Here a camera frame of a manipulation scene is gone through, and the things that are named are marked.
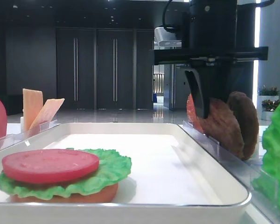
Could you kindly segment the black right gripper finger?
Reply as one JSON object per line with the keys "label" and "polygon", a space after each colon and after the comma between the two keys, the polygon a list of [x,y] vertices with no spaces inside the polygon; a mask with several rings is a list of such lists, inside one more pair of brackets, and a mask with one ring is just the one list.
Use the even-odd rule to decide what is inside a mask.
{"label": "black right gripper finger", "polygon": [[196,116],[206,119],[210,110],[209,77],[196,69],[185,70]]}
{"label": "black right gripper finger", "polygon": [[217,98],[227,102],[232,85],[236,78],[233,76],[234,68],[237,66],[233,61],[219,61],[214,66],[206,66],[200,72],[209,75],[214,74],[216,80],[213,85],[209,85],[210,98]]}

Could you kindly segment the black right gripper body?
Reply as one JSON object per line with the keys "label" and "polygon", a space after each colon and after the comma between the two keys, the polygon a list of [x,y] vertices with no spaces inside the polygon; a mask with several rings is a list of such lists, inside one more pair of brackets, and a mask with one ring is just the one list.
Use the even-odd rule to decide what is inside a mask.
{"label": "black right gripper body", "polygon": [[219,61],[266,61],[268,47],[239,47],[236,44],[238,8],[267,7],[268,1],[238,5],[236,0],[191,0],[181,23],[169,26],[163,10],[162,26],[166,31],[181,31],[182,46],[151,51],[153,65],[190,64],[212,66]]}

